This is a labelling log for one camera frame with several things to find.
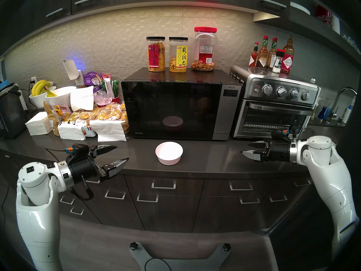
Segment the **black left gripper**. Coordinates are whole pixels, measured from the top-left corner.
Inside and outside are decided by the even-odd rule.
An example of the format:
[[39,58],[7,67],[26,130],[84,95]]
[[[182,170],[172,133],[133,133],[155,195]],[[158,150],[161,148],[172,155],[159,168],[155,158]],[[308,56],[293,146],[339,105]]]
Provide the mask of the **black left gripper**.
[[90,180],[92,177],[99,178],[100,182],[109,180],[115,177],[120,172],[125,164],[129,161],[129,158],[124,158],[113,163],[102,165],[102,168],[97,165],[95,158],[99,155],[108,153],[117,146],[113,145],[90,145],[89,152],[85,156],[76,157],[75,153],[68,155],[68,168],[71,173],[74,185],[83,183],[85,180]]

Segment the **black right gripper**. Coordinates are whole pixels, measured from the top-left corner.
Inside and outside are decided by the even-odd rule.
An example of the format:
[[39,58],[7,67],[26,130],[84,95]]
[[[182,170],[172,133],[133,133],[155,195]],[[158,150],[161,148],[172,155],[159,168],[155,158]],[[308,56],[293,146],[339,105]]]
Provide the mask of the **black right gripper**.
[[290,162],[291,143],[280,140],[256,141],[248,144],[251,150],[241,151],[245,157],[256,161],[281,161]]

